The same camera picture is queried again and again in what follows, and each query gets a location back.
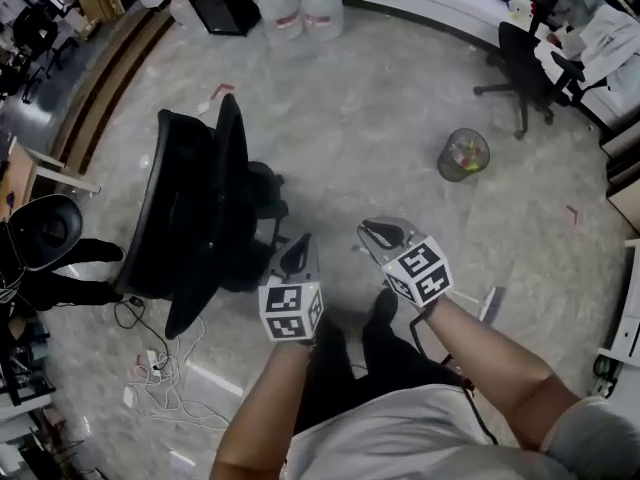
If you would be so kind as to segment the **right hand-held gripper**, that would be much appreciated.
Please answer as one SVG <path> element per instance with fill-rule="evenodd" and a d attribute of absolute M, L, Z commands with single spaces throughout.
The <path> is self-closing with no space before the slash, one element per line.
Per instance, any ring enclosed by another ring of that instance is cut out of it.
<path fill-rule="evenodd" d="M 407 220 L 370 217 L 361 222 L 357 234 L 370 256 L 382 266 L 390 287 L 415 307 L 427 306 L 453 287 L 448 260 L 433 237 L 410 243 L 399 255 L 400 244 L 416 234 Z"/>

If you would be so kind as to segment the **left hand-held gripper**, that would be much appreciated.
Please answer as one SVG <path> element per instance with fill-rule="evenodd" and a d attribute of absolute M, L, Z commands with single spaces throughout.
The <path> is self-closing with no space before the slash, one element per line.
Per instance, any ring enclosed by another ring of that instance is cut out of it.
<path fill-rule="evenodd" d="M 259 316 L 273 342 L 314 338 L 324 314 L 318 245 L 311 233 L 283 243 L 258 287 Z"/>

